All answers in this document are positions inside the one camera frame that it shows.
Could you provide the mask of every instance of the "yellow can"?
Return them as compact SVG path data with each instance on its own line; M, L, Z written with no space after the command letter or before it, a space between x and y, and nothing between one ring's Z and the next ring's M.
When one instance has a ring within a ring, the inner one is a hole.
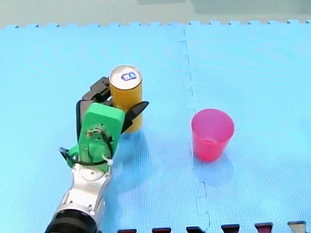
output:
M109 86L114 107L127 112L135 104L142 102L142 75L134 66L122 65L109 74ZM127 133L138 131L142 125L142 114L133 120Z

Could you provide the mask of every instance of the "can lid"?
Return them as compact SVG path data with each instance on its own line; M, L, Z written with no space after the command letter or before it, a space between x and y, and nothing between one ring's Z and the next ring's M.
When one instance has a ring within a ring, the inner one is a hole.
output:
M137 87L141 82L141 73L134 66L122 65L114 68L109 75L109 82L121 90Z

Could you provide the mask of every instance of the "green 3d-printed part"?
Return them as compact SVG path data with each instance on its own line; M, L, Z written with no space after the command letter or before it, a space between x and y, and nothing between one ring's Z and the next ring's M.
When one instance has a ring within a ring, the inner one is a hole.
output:
M100 103L91 104L83 116L78 145L69 150L68 156L76 157L84 163L100 162L104 157L112 159L119 142L124 117L125 112L120 109ZM103 136L111 138L113 154L110 153ZM68 165L72 167L73 163L68 160ZM105 172L109 170L107 163L93 167Z

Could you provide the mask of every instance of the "wire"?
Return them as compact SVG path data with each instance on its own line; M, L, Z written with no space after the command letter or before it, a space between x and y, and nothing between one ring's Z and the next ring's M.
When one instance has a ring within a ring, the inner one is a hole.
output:
M109 149L109 152L110 152L110 156L112 158L112 155L113 155L113 150L112 150L112 146L111 146L111 141L112 141L112 137L108 137L103 131L100 131L100 134L103 138L103 141L107 144L108 146L108 149ZM99 161L99 162L94 162L94 163L87 163L87 162L82 162L82 161L79 161L77 159L74 159L74 158L71 158L69 155L68 155L68 152L69 150L68 149L65 149L63 147L61 147L59 149L59 152L61 153L61 155L67 160L70 160L71 162L75 163L75 164L81 164L81 165L86 165L86 166L95 166L95 165L101 165L101 164L104 164L104 163L109 163L109 159L107 158L103 158L103 160Z

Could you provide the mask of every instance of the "plastic cup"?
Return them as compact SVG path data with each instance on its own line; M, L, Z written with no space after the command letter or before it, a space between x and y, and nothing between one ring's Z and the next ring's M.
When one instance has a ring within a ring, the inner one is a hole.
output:
M217 160L234 134L234 123L224 112L205 109L192 119L193 153L206 162Z

